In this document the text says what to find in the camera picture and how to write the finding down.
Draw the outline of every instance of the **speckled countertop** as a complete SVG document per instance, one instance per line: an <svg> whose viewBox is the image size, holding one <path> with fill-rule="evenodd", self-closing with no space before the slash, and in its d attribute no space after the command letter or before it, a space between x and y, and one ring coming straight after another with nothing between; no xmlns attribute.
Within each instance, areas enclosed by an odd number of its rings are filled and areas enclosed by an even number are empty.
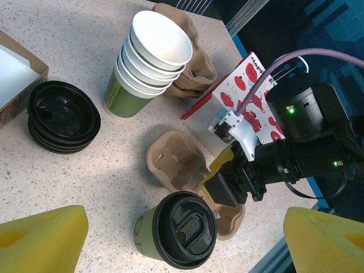
<svg viewBox="0 0 364 273"><path fill-rule="evenodd" d="M178 272L135 251L133 222L168 191L149 173L145 154L169 129L182 130L212 156L182 124L183 103L154 99L133 118L117 120L102 98L131 19L154 3L143 0L6 0L0 28L49 65L49 79L75 84L98 108L102 125L85 150L69 156L40 148L29 136L23 111L0 130L0 222L71 204L83 205L89 233L76 272ZM213 59L218 76L241 57L221 21L192 14L199 44ZM307 182L297 186L312 193ZM194 272L248 272L283 236L290 206L310 208L284 184L268 186L262 202L250 198L238 233L218 241L210 259Z"/></svg>

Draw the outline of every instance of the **purple cable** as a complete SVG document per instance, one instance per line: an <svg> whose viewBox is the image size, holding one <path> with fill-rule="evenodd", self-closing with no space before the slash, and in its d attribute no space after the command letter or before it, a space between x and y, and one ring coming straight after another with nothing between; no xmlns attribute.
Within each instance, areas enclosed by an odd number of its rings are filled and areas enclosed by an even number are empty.
<svg viewBox="0 0 364 273"><path fill-rule="evenodd" d="M340 59L343 61L347 61L348 63L355 64L361 68L364 68L364 60L358 59L354 56L350 56L348 54L338 52L331 49L324 49L324 48L307 48L307 49L300 49L297 51L293 51L291 53L288 53L278 60L276 60L274 63L270 65L270 67L267 68L267 70L264 71L264 73L258 78L258 81L254 84L253 88L250 89L247 96L239 106L239 108L235 111L236 116L240 116L245 107L248 105L250 100L252 99L253 95L257 92L258 88L261 86L263 81L272 73L278 66L284 64L286 61L289 61L293 58L296 58L298 56L304 56L304 55L323 55L323 56L330 56L336 59Z"/></svg>

